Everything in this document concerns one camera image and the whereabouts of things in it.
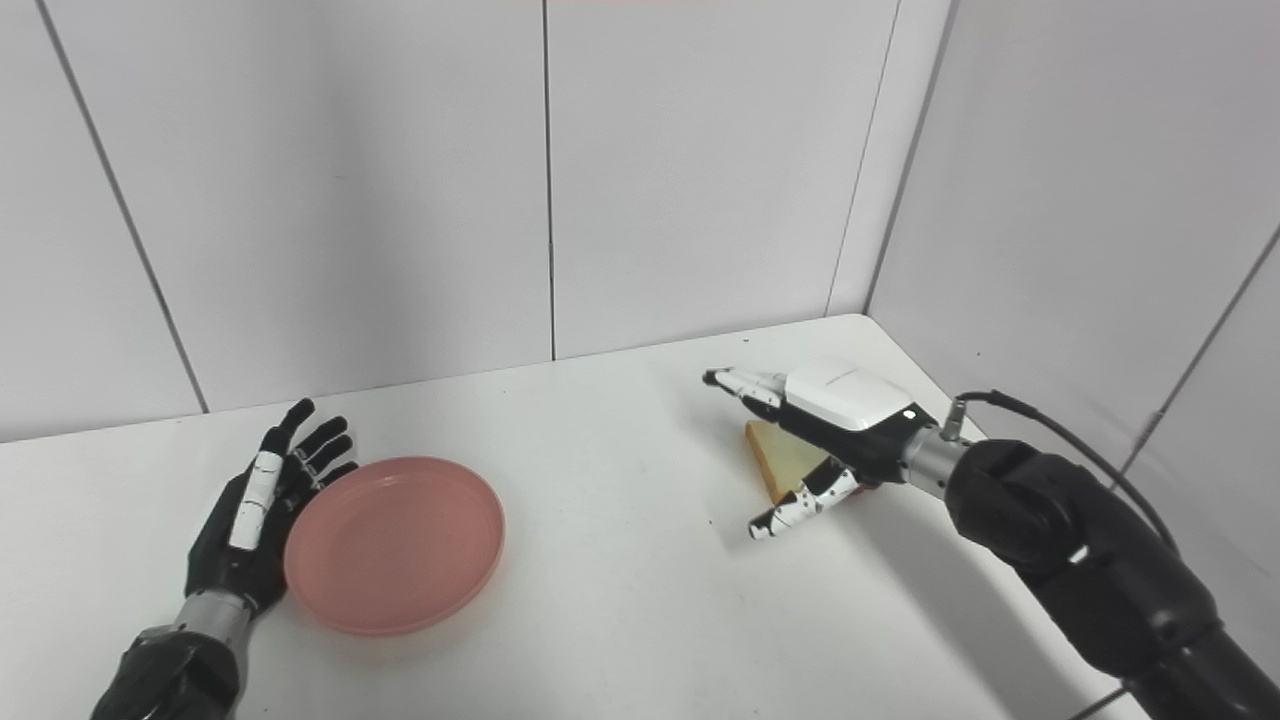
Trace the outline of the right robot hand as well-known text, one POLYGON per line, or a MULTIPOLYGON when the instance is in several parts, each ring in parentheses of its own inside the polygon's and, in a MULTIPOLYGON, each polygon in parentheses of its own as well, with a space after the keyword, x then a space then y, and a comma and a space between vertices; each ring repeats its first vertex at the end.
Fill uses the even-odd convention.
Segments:
POLYGON ((826 454, 796 489, 750 520, 755 541, 781 536, 864 487, 905 483, 913 447, 937 427, 904 388, 841 359, 771 374, 713 368, 701 380, 826 454))

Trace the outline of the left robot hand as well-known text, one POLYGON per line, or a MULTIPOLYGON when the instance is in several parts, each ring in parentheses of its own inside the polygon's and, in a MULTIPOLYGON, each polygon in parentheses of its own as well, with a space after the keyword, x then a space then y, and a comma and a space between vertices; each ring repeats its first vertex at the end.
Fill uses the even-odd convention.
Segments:
POLYGON ((227 482, 188 552, 187 597, 229 594, 252 615, 284 597, 285 546, 301 512, 358 466, 347 459, 355 439, 342 415, 296 438, 315 411, 311 398, 294 404, 268 428, 250 465, 227 482))

